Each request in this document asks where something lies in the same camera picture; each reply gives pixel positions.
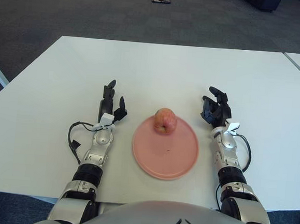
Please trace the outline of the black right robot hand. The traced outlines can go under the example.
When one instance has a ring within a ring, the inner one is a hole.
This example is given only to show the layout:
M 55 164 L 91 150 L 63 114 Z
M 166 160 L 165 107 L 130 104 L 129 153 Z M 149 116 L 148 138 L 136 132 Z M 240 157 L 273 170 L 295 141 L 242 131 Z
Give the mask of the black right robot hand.
M 216 97 L 216 101 L 203 96 L 203 107 L 200 115 L 213 128 L 225 127 L 227 119 L 232 118 L 231 108 L 227 103 L 227 94 L 212 86 L 209 87 L 209 91 Z

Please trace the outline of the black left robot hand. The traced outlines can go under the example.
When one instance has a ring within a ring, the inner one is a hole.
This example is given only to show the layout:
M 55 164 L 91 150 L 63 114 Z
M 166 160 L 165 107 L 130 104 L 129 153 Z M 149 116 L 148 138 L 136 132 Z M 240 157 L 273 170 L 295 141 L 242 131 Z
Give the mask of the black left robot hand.
M 101 120 L 103 114 L 107 113 L 114 116 L 113 123 L 122 120 L 127 116 L 127 109 L 125 107 L 124 97 L 120 98 L 119 108 L 113 111 L 113 97 L 115 95 L 116 80 L 111 81 L 104 86 L 103 98 L 99 104 L 98 121 Z

